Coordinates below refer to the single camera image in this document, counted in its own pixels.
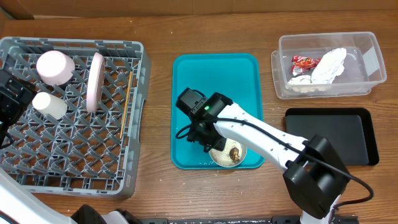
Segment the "white paper cup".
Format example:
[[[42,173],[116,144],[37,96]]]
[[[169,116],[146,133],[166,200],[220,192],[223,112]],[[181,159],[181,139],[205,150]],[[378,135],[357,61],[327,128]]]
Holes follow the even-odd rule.
[[[60,119],[67,113],[67,104],[64,100],[46,92],[39,92],[32,100],[32,106],[43,115],[51,115]]]

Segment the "pink shallow bowl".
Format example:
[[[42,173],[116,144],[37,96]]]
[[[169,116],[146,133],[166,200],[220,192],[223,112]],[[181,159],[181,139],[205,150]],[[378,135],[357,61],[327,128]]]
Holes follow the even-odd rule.
[[[68,82],[75,70],[72,58],[57,50],[42,54],[36,63],[41,80],[47,85],[63,85]]]

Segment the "brown food piece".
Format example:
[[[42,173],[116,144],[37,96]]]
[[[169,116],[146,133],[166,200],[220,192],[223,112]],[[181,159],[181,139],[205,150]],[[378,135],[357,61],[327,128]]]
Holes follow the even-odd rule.
[[[238,162],[240,160],[239,149],[234,147],[230,150],[229,156],[233,162]]]

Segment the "grey bowl with rice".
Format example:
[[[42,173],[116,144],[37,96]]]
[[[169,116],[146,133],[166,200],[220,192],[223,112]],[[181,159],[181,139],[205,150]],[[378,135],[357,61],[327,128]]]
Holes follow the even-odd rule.
[[[232,148],[238,148],[239,149],[239,155],[240,155],[240,160],[238,162],[233,162],[229,156],[229,152]],[[211,149],[209,151],[209,155],[212,158],[212,160],[218,164],[221,167],[235,167],[242,163],[242,161],[245,159],[246,154],[248,152],[248,148],[242,144],[240,144],[237,141],[234,141],[232,139],[226,139],[224,148],[222,151],[219,151],[217,149]]]

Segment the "wooden chopstick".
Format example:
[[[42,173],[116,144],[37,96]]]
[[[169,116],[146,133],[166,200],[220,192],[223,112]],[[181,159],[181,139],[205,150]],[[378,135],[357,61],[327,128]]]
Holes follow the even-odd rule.
[[[119,135],[120,140],[122,140],[123,134],[124,134],[124,127],[125,127],[125,123],[126,123],[127,107],[128,107],[128,103],[129,103],[132,76],[133,76],[133,73],[130,72],[129,73],[129,80],[128,80],[128,83],[127,83],[127,91],[126,91],[126,98],[125,98],[125,104],[124,104],[124,111],[123,111],[123,116],[122,116],[121,132],[120,132],[120,135]]]

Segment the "white round plate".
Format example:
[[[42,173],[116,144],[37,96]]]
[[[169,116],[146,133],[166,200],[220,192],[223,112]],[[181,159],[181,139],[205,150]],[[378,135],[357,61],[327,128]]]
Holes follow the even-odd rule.
[[[102,97],[106,61],[104,57],[95,53],[91,62],[86,89],[86,110],[94,113]]]

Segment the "small white tissue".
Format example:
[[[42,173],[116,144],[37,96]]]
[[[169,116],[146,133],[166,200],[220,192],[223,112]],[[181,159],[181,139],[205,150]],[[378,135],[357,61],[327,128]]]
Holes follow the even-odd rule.
[[[310,75],[298,75],[296,77],[291,78],[288,81],[289,85],[311,85],[311,76]]]

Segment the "red snack wrapper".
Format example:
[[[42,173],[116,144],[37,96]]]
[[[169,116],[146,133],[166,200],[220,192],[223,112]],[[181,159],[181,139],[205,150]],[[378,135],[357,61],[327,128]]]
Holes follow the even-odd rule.
[[[302,75],[305,72],[315,68],[320,63],[321,58],[308,58],[303,56],[294,55],[292,57],[292,67],[291,72],[295,77],[297,75]]]

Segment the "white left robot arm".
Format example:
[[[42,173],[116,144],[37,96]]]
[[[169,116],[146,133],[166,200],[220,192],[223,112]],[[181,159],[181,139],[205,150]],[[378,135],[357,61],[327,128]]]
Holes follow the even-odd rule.
[[[8,133],[36,95],[33,84],[1,71],[1,150],[14,144]],[[99,214],[89,205],[82,205],[73,215],[65,216],[46,206],[4,170],[1,170],[1,221],[4,223],[132,223],[141,220],[126,210],[116,209]]]

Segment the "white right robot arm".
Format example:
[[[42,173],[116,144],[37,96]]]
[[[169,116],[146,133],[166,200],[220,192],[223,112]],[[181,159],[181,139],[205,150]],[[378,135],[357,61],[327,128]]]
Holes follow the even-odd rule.
[[[292,201],[302,209],[301,223],[331,223],[336,204],[349,182],[348,170],[331,143],[316,135],[310,140],[280,131],[251,116],[221,93],[210,98],[186,88],[176,107],[191,123],[178,139],[197,142],[204,152],[232,155],[233,147],[248,147],[283,172]]]

